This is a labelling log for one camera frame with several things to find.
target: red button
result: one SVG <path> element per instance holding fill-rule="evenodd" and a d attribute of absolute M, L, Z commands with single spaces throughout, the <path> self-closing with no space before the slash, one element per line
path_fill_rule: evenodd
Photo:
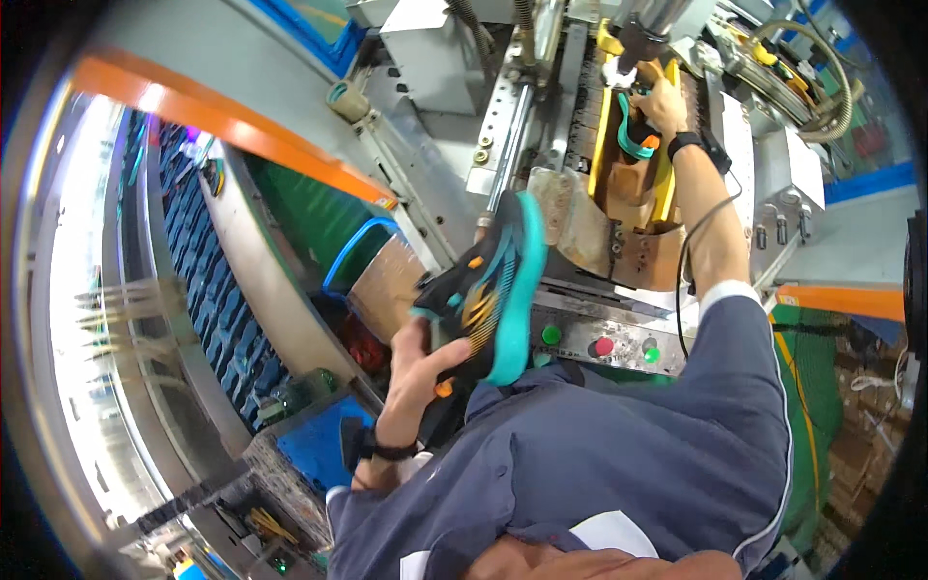
<path fill-rule="evenodd" d="M 612 348 L 615 346 L 615 342 L 612 342 L 612 339 L 602 337 L 596 344 L 593 346 L 593 350 L 596 351 L 597 356 L 605 356 L 612 352 Z"/>

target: teal strap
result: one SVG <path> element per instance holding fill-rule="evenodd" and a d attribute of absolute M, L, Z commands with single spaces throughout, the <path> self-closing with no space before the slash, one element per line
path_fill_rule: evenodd
<path fill-rule="evenodd" d="M 625 93 L 619 93 L 617 99 L 619 101 L 619 107 L 622 108 L 622 124 L 619 125 L 618 133 L 619 147 L 621 147 L 625 153 L 628 153 L 635 159 L 650 159 L 654 154 L 653 148 L 642 147 L 638 143 L 635 143 L 628 138 L 628 95 Z"/>

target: sneaker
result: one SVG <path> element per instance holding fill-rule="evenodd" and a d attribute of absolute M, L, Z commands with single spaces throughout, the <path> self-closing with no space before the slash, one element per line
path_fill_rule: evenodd
<path fill-rule="evenodd" d="M 457 264 L 428 282 L 410 314 L 432 324 L 432 350 L 470 339 L 470 358 L 439 376 L 508 385 L 525 371 L 529 315 L 548 258 L 544 218 L 528 192 L 514 196 L 510 218 L 499 214 Z"/>

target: teal sneaker sole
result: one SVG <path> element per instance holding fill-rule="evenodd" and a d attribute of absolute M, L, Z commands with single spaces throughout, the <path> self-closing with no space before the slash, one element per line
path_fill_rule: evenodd
<path fill-rule="evenodd" d="M 527 191 L 517 193 L 516 199 L 522 206 L 522 262 L 496 327 L 493 367 L 484 379 L 495 386 L 512 384 L 528 366 L 532 299 L 548 260 L 541 207 Z"/>

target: navy blue shirt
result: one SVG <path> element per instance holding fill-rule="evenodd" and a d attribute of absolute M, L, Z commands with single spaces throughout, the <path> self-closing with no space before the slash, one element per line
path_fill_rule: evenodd
<path fill-rule="evenodd" d="M 574 527 L 617 511 L 660 558 L 716 549 L 754 568 L 780 525 L 793 450 L 758 303 L 713 304 L 674 384 L 584 373 L 578 387 L 560 365 L 533 369 L 509 396 L 481 385 L 463 433 L 409 481 L 331 494 L 329 577 L 399 578 L 417 552 L 424 573 L 405 576 L 458 577 L 503 534 L 597 548 Z"/>

